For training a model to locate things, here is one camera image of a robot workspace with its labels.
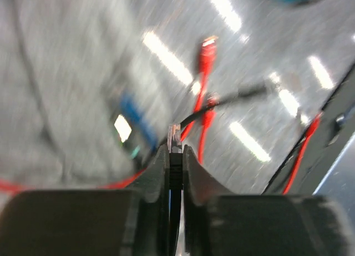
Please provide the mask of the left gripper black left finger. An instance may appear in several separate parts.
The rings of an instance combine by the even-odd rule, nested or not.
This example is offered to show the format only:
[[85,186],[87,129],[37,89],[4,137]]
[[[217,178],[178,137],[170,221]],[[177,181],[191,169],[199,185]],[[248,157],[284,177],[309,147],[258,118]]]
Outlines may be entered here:
[[169,151],[118,190],[31,190],[1,212],[2,255],[168,255]]

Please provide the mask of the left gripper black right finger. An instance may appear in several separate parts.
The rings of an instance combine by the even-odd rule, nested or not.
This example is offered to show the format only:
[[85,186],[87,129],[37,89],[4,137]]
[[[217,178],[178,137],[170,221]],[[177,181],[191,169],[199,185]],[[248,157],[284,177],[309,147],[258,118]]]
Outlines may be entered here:
[[192,148],[182,153],[185,248],[190,255],[353,255],[354,231],[324,196],[235,194]]

